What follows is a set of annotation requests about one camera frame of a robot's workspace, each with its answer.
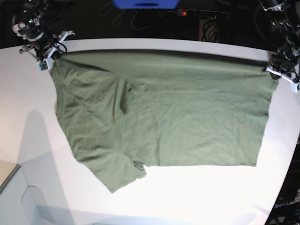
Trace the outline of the green t-shirt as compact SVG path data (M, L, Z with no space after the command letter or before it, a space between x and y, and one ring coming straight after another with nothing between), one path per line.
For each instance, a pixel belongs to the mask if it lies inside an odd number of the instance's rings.
M74 158L110 192L150 166L255 166L278 85L259 66L166 52L73 52L51 78Z

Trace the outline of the black power strip red light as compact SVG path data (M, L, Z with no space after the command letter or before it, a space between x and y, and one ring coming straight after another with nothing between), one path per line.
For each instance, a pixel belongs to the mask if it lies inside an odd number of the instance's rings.
M181 17L197 17L200 19L229 19L229 14L227 12L212 11L212 10L199 10L199 9L178 9L177 15Z

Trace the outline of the blue box at top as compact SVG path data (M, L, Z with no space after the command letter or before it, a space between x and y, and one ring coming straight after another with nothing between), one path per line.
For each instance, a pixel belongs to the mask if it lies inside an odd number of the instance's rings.
M174 9L179 0L114 0L119 9Z

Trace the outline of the grey panel at corner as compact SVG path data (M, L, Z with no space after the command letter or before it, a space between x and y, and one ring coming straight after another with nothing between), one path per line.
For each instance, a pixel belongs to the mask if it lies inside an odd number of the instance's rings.
M45 222L20 166L16 166L0 186L2 225L43 225Z

